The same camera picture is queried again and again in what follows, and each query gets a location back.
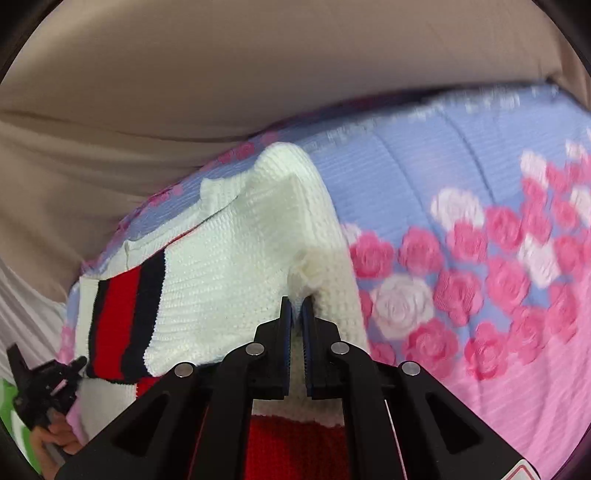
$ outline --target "green fabric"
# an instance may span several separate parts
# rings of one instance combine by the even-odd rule
[[[15,426],[12,425],[12,412],[14,411],[12,399],[16,396],[16,394],[17,388],[15,386],[11,385],[6,380],[0,380],[0,420],[4,422],[4,425],[6,425],[8,433],[10,433],[12,438],[15,438]],[[29,436],[31,432],[29,432],[29,430],[24,425],[21,425],[20,428],[20,433],[22,434],[22,444],[24,445],[25,449],[23,455],[27,458],[27,460],[29,460],[29,463],[39,473],[41,471],[39,468],[39,463],[33,454],[33,449],[31,448],[31,443],[29,442]]]

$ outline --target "white rose pattern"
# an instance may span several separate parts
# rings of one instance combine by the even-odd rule
[[[565,147],[566,156],[572,160],[581,160],[587,154],[587,150],[585,150],[584,146],[579,143],[571,142],[570,140],[566,141]]]
[[[484,225],[484,210],[478,198],[465,190],[445,188],[431,202],[431,215],[446,231],[458,220],[480,228]]]
[[[560,276],[552,240],[540,245],[533,236],[526,235],[517,252],[517,259],[538,288],[548,288]]]
[[[531,150],[524,150],[521,154],[521,173],[528,179],[538,182],[543,188],[548,188],[546,178],[546,160]]]
[[[371,291],[373,319],[387,340],[406,338],[435,315],[433,292],[421,278],[394,274]]]
[[[586,226],[591,226],[591,192],[587,187],[573,187],[570,203]]]

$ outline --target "pink rose pattern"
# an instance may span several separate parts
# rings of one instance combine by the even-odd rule
[[[542,245],[546,243],[552,233],[552,223],[544,212],[544,205],[530,200],[521,206],[521,213],[523,231],[531,234]]]
[[[363,325],[368,327],[369,318],[374,309],[374,301],[371,299],[369,292],[359,290],[359,302],[361,303],[361,314],[363,315]]]
[[[482,263],[486,258],[486,235],[467,222],[456,222],[446,241],[450,252],[459,261]]]
[[[554,253],[563,273],[581,277],[585,264],[582,242],[572,236],[560,236],[554,240]]]
[[[466,343],[464,358],[468,373],[478,380],[500,377],[508,367],[506,334],[498,332],[491,322],[482,322],[474,338]]]
[[[495,257],[488,262],[485,284],[492,302],[511,313],[529,293],[531,281],[518,261]]]
[[[418,362],[439,379],[452,372],[458,350],[456,334],[437,318],[419,325],[402,345],[406,360]]]
[[[362,233],[349,253],[358,278],[385,278],[392,271],[394,247],[373,232]]]
[[[539,307],[519,307],[511,314],[507,345],[524,365],[534,361],[546,345],[545,317]]]
[[[455,326],[463,327],[470,315],[477,314],[484,304],[480,280],[470,271],[443,271],[435,285],[433,303],[447,312]]]
[[[449,257],[438,237],[423,228],[408,229],[398,255],[377,234],[361,233],[350,246],[360,281],[382,281],[399,270],[427,281],[436,278],[433,306],[437,316],[420,323],[400,343],[370,342],[374,360],[395,365],[399,349],[403,360],[420,363],[439,379],[448,377],[455,368],[464,368],[468,375],[486,381],[503,376],[512,358],[529,364],[540,356],[550,339],[567,343],[576,334],[578,305],[571,285],[565,281],[551,283],[545,290],[548,307],[527,304],[531,279],[517,260],[517,253],[529,235],[554,252],[563,275],[576,281],[591,267],[591,229],[584,229],[577,209],[569,201],[573,185],[591,183],[591,158],[567,163],[564,168],[547,163],[545,177],[546,181],[522,179],[521,215],[505,206],[491,206],[485,210],[484,225],[461,219],[451,229],[446,226],[444,246]],[[559,236],[551,240],[553,225]],[[492,255],[491,246],[496,249]],[[446,258],[466,268],[481,265],[478,268],[486,269],[484,280],[472,270],[447,268]],[[508,331],[499,331],[489,320],[474,319],[485,297],[510,320]],[[374,314],[372,297],[360,290],[359,298],[368,328]],[[462,351],[455,329],[465,327],[471,319],[478,325],[460,361]]]
[[[561,198],[555,198],[552,200],[550,211],[558,226],[563,230],[570,231],[579,226],[579,214],[570,202]]]
[[[376,362],[386,365],[396,365],[396,352],[389,343],[369,343],[369,353]]]
[[[541,208],[544,208],[548,201],[548,194],[542,185],[534,179],[526,178],[521,180],[521,186],[523,188],[523,193],[528,200],[540,205]]]
[[[491,241],[506,252],[516,251],[523,241],[521,220],[507,207],[487,209],[486,232]]]
[[[402,239],[398,261],[413,275],[440,271],[443,254],[437,237],[428,230],[411,227]]]
[[[577,332],[577,299],[570,285],[555,283],[550,286],[550,308],[548,309],[548,327],[564,343]]]

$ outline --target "beige fabric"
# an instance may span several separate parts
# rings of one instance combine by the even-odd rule
[[[62,300],[148,195],[270,123],[403,88],[589,78],[531,0],[64,0],[0,85],[0,257]]]

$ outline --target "white knit sweater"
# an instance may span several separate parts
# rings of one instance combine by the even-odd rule
[[[160,307],[144,356],[151,374],[165,374],[182,361],[222,359],[252,341],[257,325],[278,317],[283,295],[299,305],[314,293],[317,315],[335,322],[344,340],[366,348],[347,243],[328,191],[303,150],[274,144],[249,171],[204,180],[196,205],[140,241],[127,242],[101,278],[135,267],[196,225],[165,252]],[[88,304],[97,281],[83,278],[80,283],[79,354],[87,352],[92,315]],[[256,402],[254,413],[342,423],[338,403],[306,399],[297,336],[292,357],[290,397]],[[83,423],[92,437],[133,401],[134,392],[100,380],[84,383]],[[109,400],[101,400],[98,390],[106,389]],[[112,410],[105,409],[105,401]]]

